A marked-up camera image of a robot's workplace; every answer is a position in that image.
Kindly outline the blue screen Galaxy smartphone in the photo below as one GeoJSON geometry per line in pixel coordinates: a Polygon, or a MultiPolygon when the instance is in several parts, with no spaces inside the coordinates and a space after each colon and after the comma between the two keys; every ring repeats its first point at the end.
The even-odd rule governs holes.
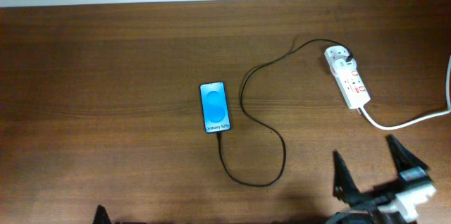
{"type": "Polygon", "coordinates": [[[199,86],[207,134],[219,133],[231,129],[230,114],[224,82],[210,82],[199,86]]]}

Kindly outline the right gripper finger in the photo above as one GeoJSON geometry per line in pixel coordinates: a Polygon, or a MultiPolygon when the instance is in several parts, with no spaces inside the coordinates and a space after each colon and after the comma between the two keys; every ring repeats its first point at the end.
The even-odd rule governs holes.
{"type": "Polygon", "coordinates": [[[362,202],[363,196],[352,179],[346,163],[337,150],[333,151],[333,196],[348,205],[362,202]]]}
{"type": "Polygon", "coordinates": [[[394,135],[388,135],[386,140],[398,175],[413,168],[429,170],[428,165],[406,149],[394,135]]]}

